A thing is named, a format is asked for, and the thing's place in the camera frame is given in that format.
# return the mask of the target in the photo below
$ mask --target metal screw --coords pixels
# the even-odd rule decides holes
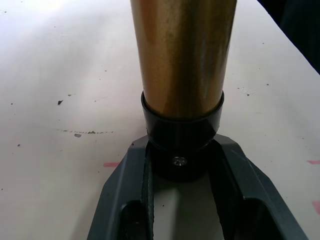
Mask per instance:
[[[184,157],[180,157],[180,156],[175,156],[174,158],[172,158],[172,164],[176,165],[176,166],[184,166],[188,163],[187,159],[185,159]]]

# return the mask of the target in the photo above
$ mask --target white table surface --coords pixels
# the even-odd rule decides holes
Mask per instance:
[[[238,1],[223,89],[219,133],[320,239],[320,76],[256,0]],[[141,92],[129,0],[0,1],[1,240],[87,238],[104,164],[146,134]],[[154,234],[223,239],[206,177],[158,187]]]

